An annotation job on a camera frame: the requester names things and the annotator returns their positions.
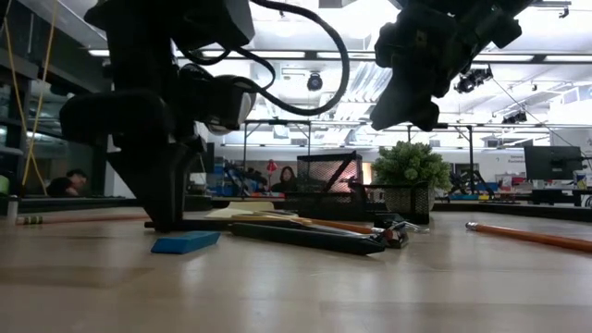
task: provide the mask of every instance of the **blue block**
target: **blue block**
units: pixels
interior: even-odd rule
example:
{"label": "blue block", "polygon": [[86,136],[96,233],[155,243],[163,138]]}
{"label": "blue block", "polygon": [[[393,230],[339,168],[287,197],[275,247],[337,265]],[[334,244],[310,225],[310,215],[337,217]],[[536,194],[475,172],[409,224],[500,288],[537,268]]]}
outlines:
{"label": "blue block", "polygon": [[219,232],[192,231],[178,237],[161,237],[152,247],[152,253],[184,254],[214,245],[220,238]]}

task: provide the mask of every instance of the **metal frame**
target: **metal frame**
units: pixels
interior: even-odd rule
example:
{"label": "metal frame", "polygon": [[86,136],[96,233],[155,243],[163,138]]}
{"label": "metal frame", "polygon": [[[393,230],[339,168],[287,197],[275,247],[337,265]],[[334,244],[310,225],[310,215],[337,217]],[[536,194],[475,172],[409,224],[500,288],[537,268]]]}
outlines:
{"label": "metal frame", "polygon": [[[255,128],[249,131],[249,125],[256,124]],[[245,120],[244,121],[244,141],[242,143],[242,170],[243,172],[246,171],[247,167],[247,140],[249,136],[253,134],[262,124],[266,125],[283,125],[288,126],[289,124],[294,124],[304,134],[306,139],[308,140],[308,155],[311,154],[311,136],[312,136],[312,122],[310,120],[281,120],[281,119],[257,119],[257,120]],[[308,126],[308,134],[306,134],[299,125]],[[241,178],[241,186],[244,188],[244,177]],[[240,197],[244,200],[246,197],[244,192],[240,192]]]}

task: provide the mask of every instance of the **security camera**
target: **security camera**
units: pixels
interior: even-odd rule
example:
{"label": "security camera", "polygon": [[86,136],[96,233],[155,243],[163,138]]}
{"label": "security camera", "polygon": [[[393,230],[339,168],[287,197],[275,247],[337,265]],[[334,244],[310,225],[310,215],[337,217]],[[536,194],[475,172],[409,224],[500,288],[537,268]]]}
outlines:
{"label": "security camera", "polygon": [[306,83],[306,88],[311,92],[320,91],[321,88],[323,88],[323,79],[321,79],[321,75],[319,73],[311,73],[311,76]]}

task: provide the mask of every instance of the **wooden table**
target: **wooden table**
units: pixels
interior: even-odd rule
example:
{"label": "wooden table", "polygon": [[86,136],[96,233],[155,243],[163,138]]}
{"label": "wooden table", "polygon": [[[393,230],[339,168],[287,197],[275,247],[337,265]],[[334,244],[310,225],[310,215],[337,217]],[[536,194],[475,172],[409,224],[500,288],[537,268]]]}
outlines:
{"label": "wooden table", "polygon": [[149,252],[157,235],[141,221],[2,229],[0,331],[592,331],[592,256],[467,232],[464,223],[592,240],[590,226],[433,219],[432,233],[412,235],[406,249],[368,257],[228,235],[197,253],[157,255]]}

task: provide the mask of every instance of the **orange pencil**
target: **orange pencil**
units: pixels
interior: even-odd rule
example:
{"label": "orange pencil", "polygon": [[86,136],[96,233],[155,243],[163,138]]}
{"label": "orange pencil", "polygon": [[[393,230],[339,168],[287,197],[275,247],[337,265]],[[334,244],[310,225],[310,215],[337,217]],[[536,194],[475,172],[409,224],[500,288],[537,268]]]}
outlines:
{"label": "orange pencil", "polygon": [[480,225],[475,222],[467,223],[466,228],[472,231],[484,232],[487,234],[513,238],[521,241],[532,241],[541,244],[558,246],[564,249],[592,253],[592,241],[589,240],[578,240],[567,237],[551,236],[535,232],[516,230],[512,228],[486,226]]}

